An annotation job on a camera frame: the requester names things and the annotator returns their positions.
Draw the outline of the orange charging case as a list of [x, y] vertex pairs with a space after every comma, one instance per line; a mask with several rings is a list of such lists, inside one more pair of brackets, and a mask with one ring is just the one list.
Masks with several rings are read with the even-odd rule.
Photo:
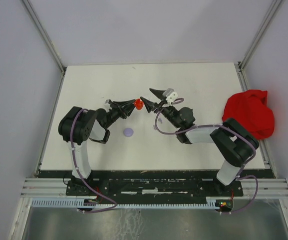
[[140, 98], [136, 99], [133, 104], [137, 110], [141, 110], [144, 107], [144, 103]]

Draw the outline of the purple charging case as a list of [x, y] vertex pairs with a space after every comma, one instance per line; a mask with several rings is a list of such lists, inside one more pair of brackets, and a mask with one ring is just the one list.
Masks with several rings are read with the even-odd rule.
[[127, 128], [124, 129], [123, 134], [126, 137], [131, 137], [134, 134], [134, 130], [132, 128], [130, 128], [130, 127], [127, 127]]

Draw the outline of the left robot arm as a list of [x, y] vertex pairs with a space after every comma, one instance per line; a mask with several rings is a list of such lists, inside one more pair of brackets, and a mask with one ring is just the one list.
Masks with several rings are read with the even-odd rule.
[[88, 141], [105, 144], [110, 137], [109, 127], [119, 119], [128, 118], [136, 108], [136, 99], [128, 101], [106, 100], [106, 108], [96, 110], [74, 106], [58, 125], [58, 133], [67, 142], [72, 161], [72, 175], [80, 179], [77, 189], [83, 195], [94, 191], [89, 178], [92, 168], [88, 159]]

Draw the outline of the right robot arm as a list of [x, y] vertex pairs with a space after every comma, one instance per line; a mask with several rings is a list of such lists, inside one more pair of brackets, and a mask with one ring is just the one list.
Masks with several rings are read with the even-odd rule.
[[[141, 97], [148, 113], [156, 114], [155, 129], [163, 135], [175, 135], [182, 144], [210, 143], [215, 144], [224, 158], [217, 172], [213, 190], [224, 196], [231, 190], [231, 183], [237, 180], [247, 165], [255, 156], [259, 147], [258, 140], [250, 134], [238, 121], [229, 118], [221, 124], [196, 125], [193, 110], [189, 107], [176, 109], [175, 105], [184, 99], [172, 89], [157, 90], [150, 88], [160, 102], [152, 102]], [[175, 132], [165, 132], [158, 127], [158, 118], [162, 115], [177, 129]]]

